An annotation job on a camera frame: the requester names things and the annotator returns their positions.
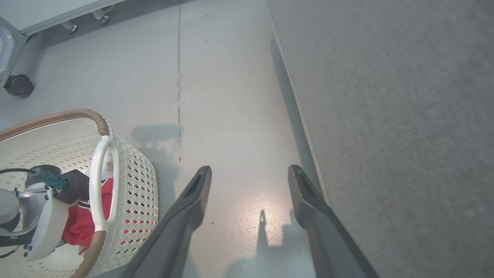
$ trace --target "brown wrapped trim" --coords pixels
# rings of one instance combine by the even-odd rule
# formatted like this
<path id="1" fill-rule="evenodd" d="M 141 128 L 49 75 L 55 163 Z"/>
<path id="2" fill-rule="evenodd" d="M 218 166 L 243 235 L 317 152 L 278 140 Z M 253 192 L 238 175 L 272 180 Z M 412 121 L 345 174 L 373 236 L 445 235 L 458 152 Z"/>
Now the brown wrapped trim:
<path id="1" fill-rule="evenodd" d="M 76 272 L 70 276 L 70 278 L 85 278 L 89 274 L 94 267 L 94 264 L 98 261 L 99 254 L 101 254 L 103 244 L 105 243 L 105 238 L 106 231 L 94 232 L 91 246 L 87 250 L 84 260 L 81 265 L 79 265 Z"/>
<path id="2" fill-rule="evenodd" d="M 10 137 L 19 135 L 23 132 L 40 128 L 42 126 L 78 118 L 88 118 L 95 121 L 98 127 L 99 134 L 101 134 L 102 136 L 110 135 L 110 128 L 108 127 L 108 123 L 100 114 L 90 109 L 78 108 L 49 114 L 3 130 L 0 132 L 0 142 Z"/>

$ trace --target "gray fabric panel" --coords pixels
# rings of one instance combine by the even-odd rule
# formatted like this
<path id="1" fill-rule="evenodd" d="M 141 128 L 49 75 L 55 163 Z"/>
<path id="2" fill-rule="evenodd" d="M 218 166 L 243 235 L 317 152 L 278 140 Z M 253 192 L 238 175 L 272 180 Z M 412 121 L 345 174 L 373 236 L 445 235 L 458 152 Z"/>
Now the gray fabric panel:
<path id="1" fill-rule="evenodd" d="M 330 204 L 378 274 L 494 277 L 494 2 L 268 3 Z"/>

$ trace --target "glossy floor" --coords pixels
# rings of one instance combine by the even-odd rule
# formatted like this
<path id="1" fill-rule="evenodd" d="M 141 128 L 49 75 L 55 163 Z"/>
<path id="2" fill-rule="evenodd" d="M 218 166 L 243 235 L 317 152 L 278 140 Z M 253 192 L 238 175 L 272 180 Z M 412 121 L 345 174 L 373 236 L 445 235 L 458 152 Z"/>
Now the glossy floor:
<path id="1" fill-rule="evenodd" d="M 263 0 L 128 0 L 107 26 L 47 30 L 26 99 L 0 92 L 0 128 L 77 107 L 101 113 L 158 172 L 161 215 L 213 172 L 187 278 L 313 277 L 287 172 L 311 157 Z M 116 277 L 116 270 L 102 277 Z"/>

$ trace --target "red clothing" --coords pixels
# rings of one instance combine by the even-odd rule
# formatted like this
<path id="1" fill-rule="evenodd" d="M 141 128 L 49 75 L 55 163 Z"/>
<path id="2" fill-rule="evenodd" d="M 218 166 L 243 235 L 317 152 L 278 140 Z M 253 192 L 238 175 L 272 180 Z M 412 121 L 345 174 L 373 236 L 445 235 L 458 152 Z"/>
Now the red clothing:
<path id="1" fill-rule="evenodd" d="M 101 201 L 105 219 L 110 216 L 112 206 L 113 178 L 107 179 L 101 187 Z M 89 248 L 94 234 L 94 222 L 87 201 L 69 208 L 69 218 L 63 231 L 63 239 L 70 245 L 81 245 Z"/>

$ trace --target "laundry basket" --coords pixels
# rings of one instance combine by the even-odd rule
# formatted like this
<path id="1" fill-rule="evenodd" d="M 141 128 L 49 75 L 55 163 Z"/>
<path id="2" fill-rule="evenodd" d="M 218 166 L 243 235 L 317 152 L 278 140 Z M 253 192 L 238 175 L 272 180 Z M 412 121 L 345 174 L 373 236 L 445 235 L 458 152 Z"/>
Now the laundry basket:
<path id="1" fill-rule="evenodd" d="M 110 217 L 105 220 L 100 181 L 107 150 L 113 154 L 114 185 Z M 48 164 L 64 173 L 84 173 L 91 166 L 89 199 L 95 224 L 91 247 L 79 268 L 54 266 L 49 256 L 26 262 L 28 249 L 21 247 L 0 259 L 3 278 L 83 278 L 107 272 L 128 263 L 156 226 L 158 192 L 153 165 L 94 111 L 64 111 L 4 130 L 0 132 L 0 153 L 0 169 Z M 25 179 L 25 173 L 2 174 L 0 188 L 22 191 Z"/>

